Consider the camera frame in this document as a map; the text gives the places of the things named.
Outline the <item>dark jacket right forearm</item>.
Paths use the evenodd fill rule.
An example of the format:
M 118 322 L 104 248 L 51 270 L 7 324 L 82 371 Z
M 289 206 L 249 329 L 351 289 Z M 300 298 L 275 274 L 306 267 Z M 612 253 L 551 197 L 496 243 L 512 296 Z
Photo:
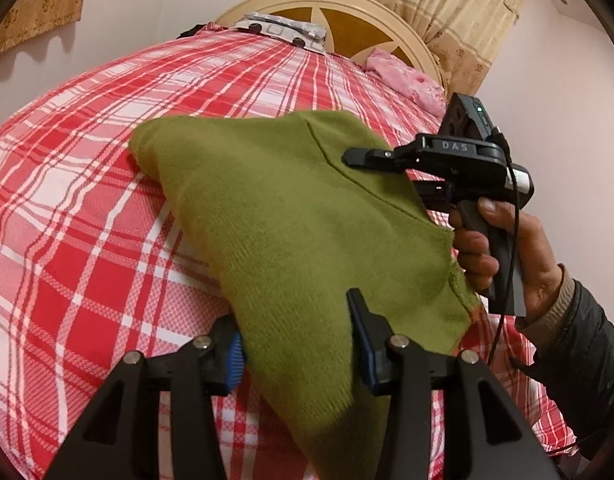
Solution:
M 563 272 L 558 296 L 535 321 L 516 330 L 535 347 L 523 371 L 546 388 L 591 460 L 614 434 L 614 326 L 583 284 Z

